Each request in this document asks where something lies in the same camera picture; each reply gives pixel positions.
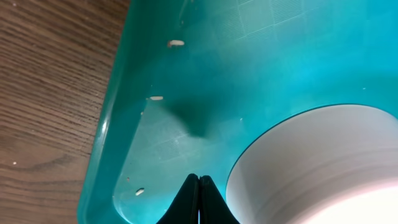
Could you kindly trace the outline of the white bowl with rice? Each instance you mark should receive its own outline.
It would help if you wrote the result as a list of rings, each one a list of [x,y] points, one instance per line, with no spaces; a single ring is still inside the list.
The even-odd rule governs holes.
[[[241,154],[226,202],[241,223],[396,223],[397,119],[363,105],[289,118]]]

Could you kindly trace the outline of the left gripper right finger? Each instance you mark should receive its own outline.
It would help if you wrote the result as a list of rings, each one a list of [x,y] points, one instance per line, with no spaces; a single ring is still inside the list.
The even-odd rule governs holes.
[[[209,175],[200,177],[200,224],[239,224]]]

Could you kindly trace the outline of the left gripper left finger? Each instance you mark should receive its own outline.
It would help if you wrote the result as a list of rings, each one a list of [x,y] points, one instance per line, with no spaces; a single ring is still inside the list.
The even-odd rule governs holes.
[[[198,224],[199,178],[189,174],[157,224]]]

